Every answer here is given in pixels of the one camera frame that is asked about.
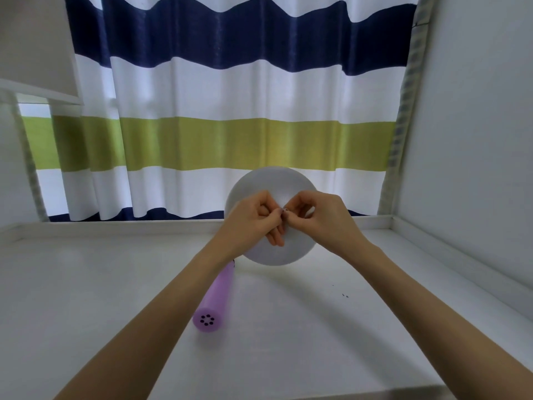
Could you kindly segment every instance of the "forearm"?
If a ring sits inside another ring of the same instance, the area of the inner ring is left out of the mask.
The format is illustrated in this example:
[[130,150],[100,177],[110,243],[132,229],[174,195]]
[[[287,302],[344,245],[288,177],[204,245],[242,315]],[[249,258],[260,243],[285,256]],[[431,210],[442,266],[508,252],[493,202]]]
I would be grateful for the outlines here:
[[526,399],[533,374],[375,246],[348,261],[402,322],[459,399]]
[[146,399],[226,258],[209,246],[133,318],[56,400]]

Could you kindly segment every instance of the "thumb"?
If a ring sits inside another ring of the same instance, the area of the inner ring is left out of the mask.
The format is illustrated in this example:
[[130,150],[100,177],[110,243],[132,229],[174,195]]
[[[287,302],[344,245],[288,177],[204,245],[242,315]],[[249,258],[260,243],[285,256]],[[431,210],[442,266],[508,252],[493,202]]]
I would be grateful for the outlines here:
[[283,219],[293,229],[297,229],[305,233],[307,229],[307,222],[309,221],[308,219],[303,219],[302,217],[298,217],[298,215],[296,215],[295,213],[287,209],[283,211]]
[[276,228],[283,222],[283,220],[281,219],[282,212],[283,212],[283,209],[281,208],[274,209],[270,213],[270,215],[268,215],[267,217],[259,221],[261,223],[261,228],[263,228],[263,231],[265,234],[268,233],[273,228]]

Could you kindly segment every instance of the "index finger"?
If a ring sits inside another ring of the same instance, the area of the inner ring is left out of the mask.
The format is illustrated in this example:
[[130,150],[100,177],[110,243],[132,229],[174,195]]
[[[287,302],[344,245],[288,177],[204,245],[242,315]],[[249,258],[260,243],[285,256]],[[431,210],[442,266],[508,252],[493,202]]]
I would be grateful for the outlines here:
[[292,212],[303,205],[316,206],[319,194],[318,191],[300,191],[287,202],[285,208]]
[[256,193],[255,195],[252,195],[251,198],[254,201],[254,204],[259,207],[261,205],[266,206],[270,212],[274,211],[277,208],[281,208],[276,201],[274,201],[274,198],[270,195],[269,191],[266,189]]

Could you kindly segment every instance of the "person's left hand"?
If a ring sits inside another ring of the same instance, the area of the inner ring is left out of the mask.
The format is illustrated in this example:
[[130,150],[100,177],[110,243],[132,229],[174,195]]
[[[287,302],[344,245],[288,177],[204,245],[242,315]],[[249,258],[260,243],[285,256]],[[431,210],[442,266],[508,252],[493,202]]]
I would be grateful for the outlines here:
[[270,244],[283,246],[282,212],[268,191],[245,198],[235,205],[209,246],[228,260],[244,254],[264,236]]

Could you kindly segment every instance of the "purple object with holes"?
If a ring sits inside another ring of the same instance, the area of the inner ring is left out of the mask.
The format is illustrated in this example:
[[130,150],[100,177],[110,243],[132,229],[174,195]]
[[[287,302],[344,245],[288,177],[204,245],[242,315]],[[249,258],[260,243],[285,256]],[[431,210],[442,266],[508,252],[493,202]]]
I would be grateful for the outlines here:
[[222,326],[231,282],[233,281],[234,267],[235,261],[224,267],[193,314],[192,322],[200,331],[210,333]]

